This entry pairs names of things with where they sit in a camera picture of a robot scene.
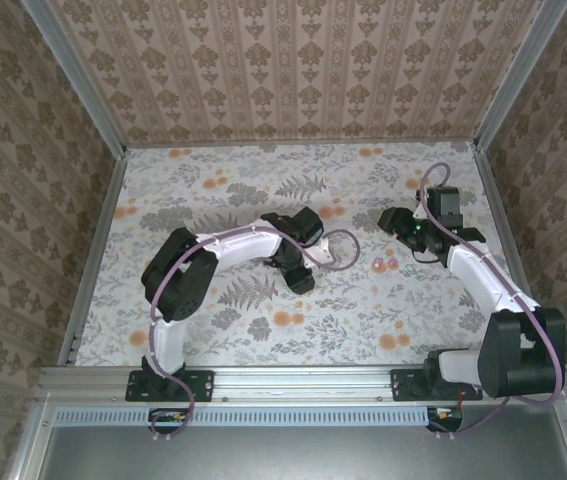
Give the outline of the aluminium corner post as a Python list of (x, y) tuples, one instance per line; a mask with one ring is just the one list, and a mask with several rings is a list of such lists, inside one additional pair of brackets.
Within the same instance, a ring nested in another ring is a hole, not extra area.
[(542, 0), (474, 135), (474, 145), (478, 151), (485, 151), (496, 136), (566, 11), (567, 0)]
[(123, 140), (105, 102), (99, 95), (78, 50), (54, 13), (49, 0), (22, 0), (26, 10), (64, 71), (82, 105), (116, 161), (125, 155)]

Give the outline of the grey metal panel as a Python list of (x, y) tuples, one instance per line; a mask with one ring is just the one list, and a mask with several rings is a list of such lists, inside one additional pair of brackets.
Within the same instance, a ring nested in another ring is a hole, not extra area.
[(547, 411), (508, 407), (464, 436), (415, 427), (139, 427), (52, 433), (40, 480), (567, 480)]

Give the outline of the aluminium table side rail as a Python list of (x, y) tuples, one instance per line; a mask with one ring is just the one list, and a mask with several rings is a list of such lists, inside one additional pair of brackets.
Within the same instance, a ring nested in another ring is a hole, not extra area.
[(492, 212), (494, 224), (507, 262), (509, 273), (513, 281), (530, 298), (533, 297), (523, 263), (512, 233), (507, 214), (495, 181), (486, 152), (474, 143), (471, 143), (474, 159), (479, 176), (482, 180), (487, 201)]
[(118, 198), (127, 169), (127, 158), (123, 156), (114, 165), (102, 210), (91, 242), (86, 265), (77, 290), (71, 315), (68, 320), (63, 343), (56, 362), (58, 367), (73, 365), (81, 344), (82, 334), (88, 319), (100, 267), (107, 245), (108, 235), (114, 219)]

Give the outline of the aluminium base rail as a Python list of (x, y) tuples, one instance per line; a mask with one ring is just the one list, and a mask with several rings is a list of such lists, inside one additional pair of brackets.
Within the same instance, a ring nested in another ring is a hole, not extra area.
[[(210, 402), (275, 404), (392, 402), (394, 369), (410, 365), (312, 367), (194, 367), (212, 370), (214, 390)], [(129, 374), (139, 367), (45, 368), (36, 394), (49, 394), (69, 402), (125, 400)]]

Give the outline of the floral patterned table cover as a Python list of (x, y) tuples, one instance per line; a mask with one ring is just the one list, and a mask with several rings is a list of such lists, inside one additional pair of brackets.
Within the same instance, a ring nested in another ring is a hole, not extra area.
[[(462, 281), (377, 225), (389, 207), (413, 208), (422, 180), (446, 179), (465, 224), (502, 261), (470, 143), (154, 148), (126, 158), (78, 365), (139, 364), (150, 325), (141, 276), (174, 229), (220, 232), (303, 207), (331, 233), (339, 270), (317, 270), (305, 295), (258, 260), (216, 274), (187, 322), (189, 365), (418, 363), (435, 349), (480, 344), (487, 320)], [(390, 257), (398, 269), (387, 268)]]

